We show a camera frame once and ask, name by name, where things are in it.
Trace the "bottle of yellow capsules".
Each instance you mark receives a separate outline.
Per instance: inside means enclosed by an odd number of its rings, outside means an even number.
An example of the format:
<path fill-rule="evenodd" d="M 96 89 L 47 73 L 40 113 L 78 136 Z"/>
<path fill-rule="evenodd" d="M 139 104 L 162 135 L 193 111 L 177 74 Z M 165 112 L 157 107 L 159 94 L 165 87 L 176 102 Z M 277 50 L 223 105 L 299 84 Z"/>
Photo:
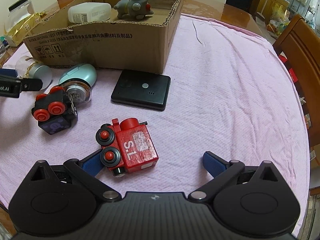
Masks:
<path fill-rule="evenodd" d="M 43 83 L 42 89 L 46 89 L 53 79 L 51 68 L 33 57 L 21 57 L 18 59 L 15 69 L 19 77 L 40 79 Z"/>

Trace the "black toy train car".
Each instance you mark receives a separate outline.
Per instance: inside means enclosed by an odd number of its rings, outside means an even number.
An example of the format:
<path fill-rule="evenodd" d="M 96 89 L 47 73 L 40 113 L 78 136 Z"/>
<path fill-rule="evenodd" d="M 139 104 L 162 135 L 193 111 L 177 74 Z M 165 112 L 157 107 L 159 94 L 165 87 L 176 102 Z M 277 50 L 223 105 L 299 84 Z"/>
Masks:
<path fill-rule="evenodd" d="M 35 98 L 31 114 L 39 128 L 49 135 L 71 128 L 78 120 L 72 97 L 61 86 L 54 86 L 48 94 Z"/>

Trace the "red toy train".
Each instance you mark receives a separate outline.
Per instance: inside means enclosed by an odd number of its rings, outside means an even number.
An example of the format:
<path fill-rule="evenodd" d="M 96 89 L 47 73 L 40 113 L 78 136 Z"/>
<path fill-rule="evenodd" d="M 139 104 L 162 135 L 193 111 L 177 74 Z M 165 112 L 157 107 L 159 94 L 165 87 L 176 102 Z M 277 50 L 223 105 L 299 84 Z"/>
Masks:
<path fill-rule="evenodd" d="M 159 156 L 147 129 L 147 122 L 136 118 L 113 119 L 103 124 L 95 139 L 101 146 L 100 162 L 114 177 L 138 172 L 157 164 Z"/>

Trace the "teal round case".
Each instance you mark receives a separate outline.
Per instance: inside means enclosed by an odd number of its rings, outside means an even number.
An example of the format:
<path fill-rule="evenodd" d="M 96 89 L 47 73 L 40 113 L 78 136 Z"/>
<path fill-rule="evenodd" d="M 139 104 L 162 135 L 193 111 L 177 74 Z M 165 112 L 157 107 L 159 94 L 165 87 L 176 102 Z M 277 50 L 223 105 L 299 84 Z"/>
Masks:
<path fill-rule="evenodd" d="M 97 71 L 91 64 L 77 64 L 61 75 L 59 84 L 61 85 L 66 81 L 75 79 L 85 81 L 90 87 L 92 87 L 97 80 Z"/>

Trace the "white plastic box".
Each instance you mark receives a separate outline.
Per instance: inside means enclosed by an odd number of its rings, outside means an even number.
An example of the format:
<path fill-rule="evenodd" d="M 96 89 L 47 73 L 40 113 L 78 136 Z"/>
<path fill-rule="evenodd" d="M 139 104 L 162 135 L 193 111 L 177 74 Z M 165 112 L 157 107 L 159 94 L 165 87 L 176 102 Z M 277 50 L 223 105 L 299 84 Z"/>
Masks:
<path fill-rule="evenodd" d="M 111 16 L 111 9 L 108 3 L 84 2 L 68 9 L 68 20 L 71 23 L 106 21 Z"/>

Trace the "black device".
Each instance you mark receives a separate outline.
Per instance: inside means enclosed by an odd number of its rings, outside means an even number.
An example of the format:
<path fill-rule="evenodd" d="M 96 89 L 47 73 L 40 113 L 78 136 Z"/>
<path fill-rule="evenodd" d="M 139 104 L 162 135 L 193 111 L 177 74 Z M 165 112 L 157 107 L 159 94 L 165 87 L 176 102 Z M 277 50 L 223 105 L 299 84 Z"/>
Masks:
<path fill-rule="evenodd" d="M 166 75 L 123 70 L 111 94 L 111 101 L 163 111 L 167 105 L 171 78 Z"/>

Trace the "grey cat figurine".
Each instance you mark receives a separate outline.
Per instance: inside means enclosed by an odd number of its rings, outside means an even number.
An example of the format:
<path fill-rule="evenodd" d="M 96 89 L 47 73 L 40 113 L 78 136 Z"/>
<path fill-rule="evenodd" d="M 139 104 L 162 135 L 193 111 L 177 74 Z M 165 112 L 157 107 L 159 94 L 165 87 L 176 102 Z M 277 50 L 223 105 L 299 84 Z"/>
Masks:
<path fill-rule="evenodd" d="M 119 19 L 127 15 L 135 20 L 142 20 L 145 16 L 154 14 L 149 0 L 120 0 L 113 8 L 118 12 Z"/>

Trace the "gold tissue pack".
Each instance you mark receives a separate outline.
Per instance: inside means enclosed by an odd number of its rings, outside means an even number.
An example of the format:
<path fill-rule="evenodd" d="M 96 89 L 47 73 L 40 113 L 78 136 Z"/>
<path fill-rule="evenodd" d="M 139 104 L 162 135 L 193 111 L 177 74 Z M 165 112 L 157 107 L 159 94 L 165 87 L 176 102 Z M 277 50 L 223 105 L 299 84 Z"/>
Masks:
<path fill-rule="evenodd" d="M 5 39 L 10 47 L 17 47 L 30 32 L 42 22 L 46 12 L 36 12 L 16 23 L 9 31 L 5 31 Z"/>

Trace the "black lid clear jar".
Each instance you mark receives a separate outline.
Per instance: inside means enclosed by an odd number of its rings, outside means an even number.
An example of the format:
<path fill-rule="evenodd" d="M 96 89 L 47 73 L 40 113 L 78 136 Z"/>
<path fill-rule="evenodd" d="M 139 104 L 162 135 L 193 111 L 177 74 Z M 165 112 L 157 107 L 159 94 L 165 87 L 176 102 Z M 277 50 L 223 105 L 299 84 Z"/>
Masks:
<path fill-rule="evenodd" d="M 8 33 L 13 26 L 34 13 L 31 0 L 18 0 L 9 8 L 8 18 L 5 22 L 5 31 Z"/>

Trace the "pink cloth mat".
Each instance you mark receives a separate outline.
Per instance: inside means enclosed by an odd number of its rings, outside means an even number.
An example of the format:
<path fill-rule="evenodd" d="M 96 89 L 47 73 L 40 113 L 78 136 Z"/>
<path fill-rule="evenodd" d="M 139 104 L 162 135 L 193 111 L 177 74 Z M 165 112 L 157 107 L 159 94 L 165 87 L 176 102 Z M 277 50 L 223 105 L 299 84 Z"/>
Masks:
<path fill-rule="evenodd" d="M 99 179 L 120 193 L 189 193 L 210 180 L 201 158 L 211 151 L 247 165 L 272 161 L 305 205 L 309 145 L 302 107 L 286 68 L 264 38 L 217 21 L 181 16 L 164 74 L 171 77 L 162 112 L 115 104 L 117 70 L 100 70 L 90 102 L 78 107 L 73 128 L 55 135 L 31 115 L 35 94 L 1 98 L 1 201 L 8 205 L 33 164 L 82 159 L 98 149 L 98 128 L 117 118 L 137 118 L 159 155 L 156 166 Z"/>

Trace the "brown cardboard box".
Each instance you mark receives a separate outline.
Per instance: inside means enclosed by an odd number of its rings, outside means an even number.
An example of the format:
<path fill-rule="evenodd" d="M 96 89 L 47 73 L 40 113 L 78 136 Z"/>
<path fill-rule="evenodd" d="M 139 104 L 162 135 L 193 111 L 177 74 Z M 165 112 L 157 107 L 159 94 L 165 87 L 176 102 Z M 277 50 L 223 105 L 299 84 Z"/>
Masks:
<path fill-rule="evenodd" d="M 74 0 L 48 21 L 38 24 L 23 42 L 31 55 L 54 68 L 89 63 L 99 68 L 133 69 L 161 74 L 179 23 L 183 1 L 171 8 L 152 8 L 143 20 L 117 18 L 112 9 L 107 21 L 71 24 L 68 9 L 84 2 L 120 0 Z"/>

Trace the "wooden chair right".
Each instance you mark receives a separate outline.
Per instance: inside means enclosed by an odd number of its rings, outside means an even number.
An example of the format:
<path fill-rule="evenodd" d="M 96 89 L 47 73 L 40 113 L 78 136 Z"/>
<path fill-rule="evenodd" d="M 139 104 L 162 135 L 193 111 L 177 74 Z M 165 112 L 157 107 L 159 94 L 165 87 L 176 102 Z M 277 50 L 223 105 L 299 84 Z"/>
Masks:
<path fill-rule="evenodd" d="M 295 15 L 273 44 L 284 53 L 303 90 L 311 128 L 319 128 L 319 37 L 300 15 Z"/>

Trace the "wooden cabinet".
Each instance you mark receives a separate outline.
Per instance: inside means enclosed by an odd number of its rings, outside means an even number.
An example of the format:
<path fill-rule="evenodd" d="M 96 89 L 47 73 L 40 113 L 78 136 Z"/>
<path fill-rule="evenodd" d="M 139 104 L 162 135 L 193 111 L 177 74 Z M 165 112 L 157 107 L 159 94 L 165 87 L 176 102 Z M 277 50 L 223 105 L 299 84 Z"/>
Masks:
<path fill-rule="evenodd" d="M 282 12 L 285 12 L 288 6 L 289 2 L 287 0 L 258 0 L 254 15 L 268 23 L 274 9 L 279 8 Z"/>

